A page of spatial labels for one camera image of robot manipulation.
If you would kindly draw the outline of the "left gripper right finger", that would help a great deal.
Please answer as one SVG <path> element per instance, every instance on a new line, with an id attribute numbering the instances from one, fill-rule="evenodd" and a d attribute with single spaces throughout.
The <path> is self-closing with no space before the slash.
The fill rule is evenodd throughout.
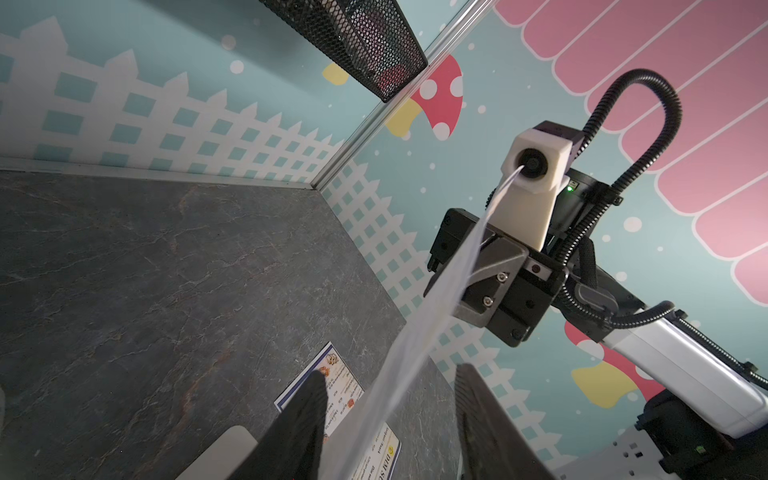
<path id="1" fill-rule="evenodd" d="M 457 367 L 454 392 L 465 479 L 553 477 L 473 365 Z"/>

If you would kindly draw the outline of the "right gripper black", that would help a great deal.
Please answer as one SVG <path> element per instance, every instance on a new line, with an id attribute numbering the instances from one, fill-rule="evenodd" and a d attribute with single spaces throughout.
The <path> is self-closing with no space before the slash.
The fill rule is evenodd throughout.
<path id="1" fill-rule="evenodd" d="M 528 340 L 566 279 L 566 267 L 490 226 L 452 316 L 517 347 Z"/>

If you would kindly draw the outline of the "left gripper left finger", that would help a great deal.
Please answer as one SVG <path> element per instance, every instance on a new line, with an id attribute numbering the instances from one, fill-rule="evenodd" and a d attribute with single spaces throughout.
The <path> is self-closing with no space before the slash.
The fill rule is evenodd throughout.
<path id="1" fill-rule="evenodd" d="M 327 410 L 325 376 L 312 372 L 232 479 L 317 479 Z"/>

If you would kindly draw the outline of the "dim sum menu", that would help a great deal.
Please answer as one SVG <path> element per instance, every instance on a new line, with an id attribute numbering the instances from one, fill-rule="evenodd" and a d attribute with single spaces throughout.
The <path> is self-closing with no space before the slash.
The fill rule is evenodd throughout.
<path id="1" fill-rule="evenodd" d="M 328 403 L 324 440 L 327 441 L 364 395 L 364 390 L 333 344 L 327 342 L 302 372 L 276 398 L 274 406 L 279 412 L 285 410 L 288 402 L 312 371 L 319 371 L 326 381 Z M 366 451 L 354 471 L 352 479 L 391 479 L 400 451 L 401 443 L 398 437 L 387 423 L 383 423 L 374 437 L 372 446 Z"/>
<path id="2" fill-rule="evenodd" d="M 484 216 L 398 334 L 373 386 L 329 437 L 320 459 L 320 479 L 351 478 L 377 432 L 402 401 L 466 290 L 489 219 L 521 171 L 516 168 L 500 183 Z"/>

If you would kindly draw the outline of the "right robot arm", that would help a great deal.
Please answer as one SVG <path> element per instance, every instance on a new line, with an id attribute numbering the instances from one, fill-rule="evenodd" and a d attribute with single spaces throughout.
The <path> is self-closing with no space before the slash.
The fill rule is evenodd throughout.
<path id="1" fill-rule="evenodd" d="M 649 148 L 614 182 L 573 168 L 631 85 L 658 98 L 664 123 Z M 518 135 L 486 203 L 489 220 L 452 208 L 427 268 L 445 276 L 472 231 L 479 256 L 454 316 L 511 347 L 525 342 L 549 308 L 569 327 L 660 383 L 636 423 L 605 449 L 560 468 L 526 443 L 477 369 L 455 380 L 464 479 L 763 479 L 767 475 L 767 381 L 691 325 L 669 301 L 648 306 L 596 263 L 591 233 L 623 192 L 667 149 L 682 120 L 677 92 L 658 73 L 618 77 L 585 126 L 545 121 Z"/>

